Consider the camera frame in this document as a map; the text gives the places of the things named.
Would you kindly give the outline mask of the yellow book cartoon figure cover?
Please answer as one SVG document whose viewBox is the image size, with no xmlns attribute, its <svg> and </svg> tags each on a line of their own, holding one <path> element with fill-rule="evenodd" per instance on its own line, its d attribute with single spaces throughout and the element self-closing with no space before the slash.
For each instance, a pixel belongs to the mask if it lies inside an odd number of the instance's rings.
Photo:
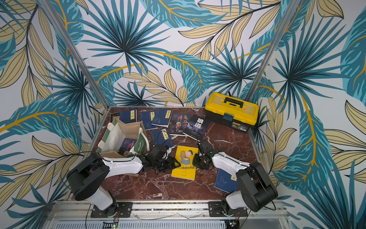
<svg viewBox="0 0 366 229">
<path fill-rule="evenodd" d="M 178 146 L 175 159 L 181 164 L 180 167 L 172 170 L 172 177 L 187 180 L 195 180 L 196 167 L 193 165 L 193 158 L 198 153 L 198 148 Z"/>
</svg>

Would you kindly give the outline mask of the green beige canvas bag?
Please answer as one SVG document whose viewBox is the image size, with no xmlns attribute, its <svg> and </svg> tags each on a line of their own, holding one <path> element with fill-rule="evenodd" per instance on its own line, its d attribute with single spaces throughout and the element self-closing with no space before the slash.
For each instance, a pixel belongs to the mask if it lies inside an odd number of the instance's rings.
<svg viewBox="0 0 366 229">
<path fill-rule="evenodd" d="M 118 154 L 125 138 L 136 139 L 127 157 Z M 109 167 L 107 177 L 122 174 L 138 174 L 143 169 L 142 158 L 150 151 L 149 141 L 142 122 L 124 124 L 115 119 L 107 125 L 102 140 L 98 143 L 98 153 L 105 165 Z"/>
</svg>

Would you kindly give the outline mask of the dark book old man front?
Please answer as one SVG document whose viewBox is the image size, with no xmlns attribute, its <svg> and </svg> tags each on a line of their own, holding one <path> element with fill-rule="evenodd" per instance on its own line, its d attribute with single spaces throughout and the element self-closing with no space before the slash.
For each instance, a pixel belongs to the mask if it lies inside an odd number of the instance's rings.
<svg viewBox="0 0 366 229">
<path fill-rule="evenodd" d="M 137 140 L 133 138 L 125 138 L 118 150 L 118 154 L 123 157 L 127 157 L 128 153 L 130 152 L 136 141 Z"/>
</svg>

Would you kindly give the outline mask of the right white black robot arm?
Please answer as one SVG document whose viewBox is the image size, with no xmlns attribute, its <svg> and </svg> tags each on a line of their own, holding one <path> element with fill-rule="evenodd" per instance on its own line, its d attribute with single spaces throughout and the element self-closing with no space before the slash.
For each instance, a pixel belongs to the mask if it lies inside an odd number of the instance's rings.
<svg viewBox="0 0 366 229">
<path fill-rule="evenodd" d="M 207 141 L 197 143 L 198 153 L 193 165 L 198 169 L 209 170 L 210 166 L 221 169 L 236 178 L 238 191 L 226 195 L 218 210 L 231 216 L 237 209 L 248 208 L 258 212 L 277 199 L 278 192 L 262 164 L 247 163 L 235 159 L 225 152 L 213 149 Z"/>
</svg>

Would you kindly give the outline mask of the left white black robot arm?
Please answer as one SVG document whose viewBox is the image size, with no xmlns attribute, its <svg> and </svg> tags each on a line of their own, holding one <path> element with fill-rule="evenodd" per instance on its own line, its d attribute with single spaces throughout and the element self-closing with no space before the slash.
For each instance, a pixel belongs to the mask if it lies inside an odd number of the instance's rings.
<svg viewBox="0 0 366 229">
<path fill-rule="evenodd" d="M 102 188 L 106 178 L 151 170 L 163 173 L 180 166 L 181 163 L 175 157 L 169 156 L 168 147 L 156 145 L 146 154 L 126 158 L 102 157 L 94 153 L 66 177 L 75 200 L 87 200 L 110 217 L 117 211 L 118 205 L 112 195 Z"/>
</svg>

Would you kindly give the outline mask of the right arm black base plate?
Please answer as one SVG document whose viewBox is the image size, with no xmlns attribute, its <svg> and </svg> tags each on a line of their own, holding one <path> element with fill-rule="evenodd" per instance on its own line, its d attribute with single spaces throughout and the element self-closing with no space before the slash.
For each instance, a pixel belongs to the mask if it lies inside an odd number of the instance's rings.
<svg viewBox="0 0 366 229">
<path fill-rule="evenodd" d="M 232 209 L 224 201 L 208 202 L 208 210 L 210 217 L 246 217 L 248 211 L 246 208 Z"/>
</svg>

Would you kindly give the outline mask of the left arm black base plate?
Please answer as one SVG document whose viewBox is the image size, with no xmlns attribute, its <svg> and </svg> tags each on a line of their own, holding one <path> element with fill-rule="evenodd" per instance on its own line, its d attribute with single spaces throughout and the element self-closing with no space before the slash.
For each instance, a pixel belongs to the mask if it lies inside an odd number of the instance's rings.
<svg viewBox="0 0 366 229">
<path fill-rule="evenodd" d="M 132 202 L 114 202 L 105 210 L 93 205 L 91 218 L 129 218 L 131 210 Z"/>
</svg>

